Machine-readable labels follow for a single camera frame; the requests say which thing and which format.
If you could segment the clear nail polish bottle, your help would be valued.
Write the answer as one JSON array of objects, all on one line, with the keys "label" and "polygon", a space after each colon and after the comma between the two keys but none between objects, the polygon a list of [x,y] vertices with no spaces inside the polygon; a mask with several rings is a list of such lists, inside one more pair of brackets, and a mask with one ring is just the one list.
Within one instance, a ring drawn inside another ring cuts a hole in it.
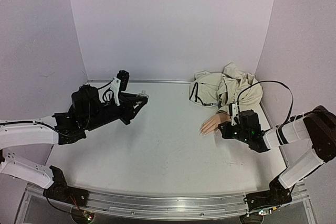
[{"label": "clear nail polish bottle", "polygon": [[137,94],[138,97],[149,98],[149,95],[146,93],[145,90],[142,90],[140,93]]}]

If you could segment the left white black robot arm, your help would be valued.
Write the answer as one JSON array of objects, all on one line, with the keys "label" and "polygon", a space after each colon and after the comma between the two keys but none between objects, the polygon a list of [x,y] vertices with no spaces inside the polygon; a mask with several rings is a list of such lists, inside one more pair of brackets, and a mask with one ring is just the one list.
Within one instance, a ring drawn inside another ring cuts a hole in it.
[{"label": "left white black robot arm", "polygon": [[21,145],[73,144],[85,139],[87,131],[93,131],[116,120],[128,125],[149,99],[146,92],[126,93],[125,87],[109,88],[107,91],[111,92],[112,96],[101,100],[98,88],[85,84],[71,95],[72,105],[68,112],[55,113],[41,121],[1,122],[1,173],[40,186],[49,198],[68,200],[71,189],[61,169],[38,165],[25,158],[16,157],[9,149]]}]

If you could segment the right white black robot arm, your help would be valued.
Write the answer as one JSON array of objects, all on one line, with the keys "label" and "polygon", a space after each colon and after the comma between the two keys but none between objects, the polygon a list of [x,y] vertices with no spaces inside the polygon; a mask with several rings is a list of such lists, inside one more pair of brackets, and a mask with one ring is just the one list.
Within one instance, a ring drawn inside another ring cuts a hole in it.
[{"label": "right white black robot arm", "polygon": [[335,115],[321,105],[268,130],[261,129],[258,114],[253,110],[238,112],[237,106],[233,106],[231,112],[232,120],[218,126],[222,138],[243,142],[257,153],[301,140],[311,143],[309,150],[269,183],[268,190],[245,196],[249,212],[290,203],[295,185],[335,158]]}]

